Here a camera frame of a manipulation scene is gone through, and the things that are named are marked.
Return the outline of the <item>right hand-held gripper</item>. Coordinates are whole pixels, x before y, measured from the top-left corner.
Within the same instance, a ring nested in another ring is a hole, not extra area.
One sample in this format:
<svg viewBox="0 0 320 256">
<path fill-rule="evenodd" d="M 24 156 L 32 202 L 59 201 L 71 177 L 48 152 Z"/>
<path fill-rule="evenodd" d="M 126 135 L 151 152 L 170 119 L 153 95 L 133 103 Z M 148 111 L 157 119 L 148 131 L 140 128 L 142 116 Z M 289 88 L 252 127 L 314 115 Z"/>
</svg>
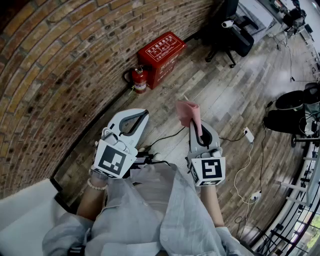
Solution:
<svg viewBox="0 0 320 256">
<path fill-rule="evenodd" d="M 214 128 L 202 121 L 201 129 L 202 135 L 199 137 L 196 123 L 190 120 L 187 168 L 195 186 L 216 186 L 225 180 L 226 158 L 222 156 L 220 138 Z"/>
</svg>

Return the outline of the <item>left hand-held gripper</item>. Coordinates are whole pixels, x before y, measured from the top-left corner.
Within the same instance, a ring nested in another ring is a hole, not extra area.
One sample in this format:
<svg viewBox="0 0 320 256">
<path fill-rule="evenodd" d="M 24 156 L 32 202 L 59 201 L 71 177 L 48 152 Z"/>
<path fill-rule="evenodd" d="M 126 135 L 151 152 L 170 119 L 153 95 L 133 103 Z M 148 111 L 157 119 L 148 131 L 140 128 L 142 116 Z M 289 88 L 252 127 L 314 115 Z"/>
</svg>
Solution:
<svg viewBox="0 0 320 256">
<path fill-rule="evenodd" d="M 137 118 L 129 132 L 123 132 L 126 121 Z M 137 159 L 135 148 L 149 120 L 149 111 L 131 108 L 116 113 L 95 142 L 90 170 L 112 179 L 121 179 Z"/>
</svg>

